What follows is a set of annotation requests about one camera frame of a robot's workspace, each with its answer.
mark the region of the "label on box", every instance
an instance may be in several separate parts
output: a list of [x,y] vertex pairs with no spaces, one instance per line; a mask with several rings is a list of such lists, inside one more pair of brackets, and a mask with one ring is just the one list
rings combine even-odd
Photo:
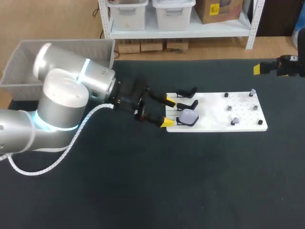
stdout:
[[210,15],[218,15],[219,14],[219,3],[211,4],[210,7]]

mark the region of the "grey plastic bin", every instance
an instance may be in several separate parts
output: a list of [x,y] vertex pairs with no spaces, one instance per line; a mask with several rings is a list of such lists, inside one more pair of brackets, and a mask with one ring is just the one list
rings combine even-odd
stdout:
[[114,40],[25,40],[21,41],[10,57],[0,81],[0,88],[11,94],[15,101],[39,100],[42,82],[33,75],[33,65],[40,48],[45,43],[89,58],[112,68]]

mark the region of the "yellow tag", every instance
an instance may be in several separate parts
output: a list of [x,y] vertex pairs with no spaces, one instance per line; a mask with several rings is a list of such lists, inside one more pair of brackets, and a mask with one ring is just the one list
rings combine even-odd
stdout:
[[259,74],[261,73],[260,64],[254,66],[254,68],[253,68],[253,73],[254,73],[254,75],[259,75]]
[[168,100],[168,101],[171,101],[171,102],[173,102],[173,103],[176,103],[172,98],[170,98],[170,97],[166,97],[166,100]]
[[174,124],[175,124],[174,120],[164,117],[164,122],[162,123],[162,125],[160,127],[168,127],[168,126],[172,126]]
[[210,15],[218,15],[219,14],[219,3],[211,4]]

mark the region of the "brown cardboard box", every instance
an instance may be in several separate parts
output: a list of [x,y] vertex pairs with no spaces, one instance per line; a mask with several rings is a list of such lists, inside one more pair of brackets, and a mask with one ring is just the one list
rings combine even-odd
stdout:
[[138,53],[140,52],[140,40],[119,40],[119,52],[124,53]]
[[203,24],[239,19],[244,0],[196,0],[195,10]]
[[141,39],[141,51],[162,51],[163,41],[161,39]]
[[169,50],[181,50],[185,51],[189,47],[188,39],[167,39],[166,48]]

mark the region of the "dark table surface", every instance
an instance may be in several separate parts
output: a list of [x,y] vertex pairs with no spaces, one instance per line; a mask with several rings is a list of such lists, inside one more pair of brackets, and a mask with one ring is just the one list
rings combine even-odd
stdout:
[[[160,92],[254,88],[268,130],[168,133],[129,114],[101,110],[51,172],[26,177],[0,162],[0,227],[305,228],[305,79],[254,77],[258,62],[115,62],[117,77],[143,74]],[[36,105],[13,102],[11,108]],[[150,109],[164,113],[154,103]],[[25,153],[14,160],[36,171],[59,155]]]

